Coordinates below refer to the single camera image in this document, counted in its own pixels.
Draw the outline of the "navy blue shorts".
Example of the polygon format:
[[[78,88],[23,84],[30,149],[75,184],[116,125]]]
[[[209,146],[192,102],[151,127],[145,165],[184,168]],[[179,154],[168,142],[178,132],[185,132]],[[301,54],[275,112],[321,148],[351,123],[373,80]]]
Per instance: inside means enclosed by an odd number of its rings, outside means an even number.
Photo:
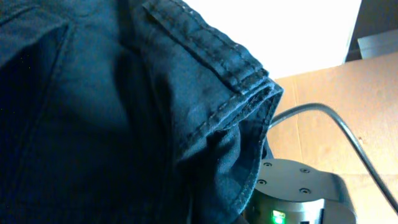
[[[234,223],[282,94],[183,1],[2,1],[1,222]]]

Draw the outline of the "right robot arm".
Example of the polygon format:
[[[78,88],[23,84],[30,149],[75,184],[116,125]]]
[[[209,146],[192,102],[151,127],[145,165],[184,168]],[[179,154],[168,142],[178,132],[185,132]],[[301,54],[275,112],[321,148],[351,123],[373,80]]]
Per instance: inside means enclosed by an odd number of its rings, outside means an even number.
[[[287,159],[263,159],[243,212],[257,224],[357,224],[343,179]]]

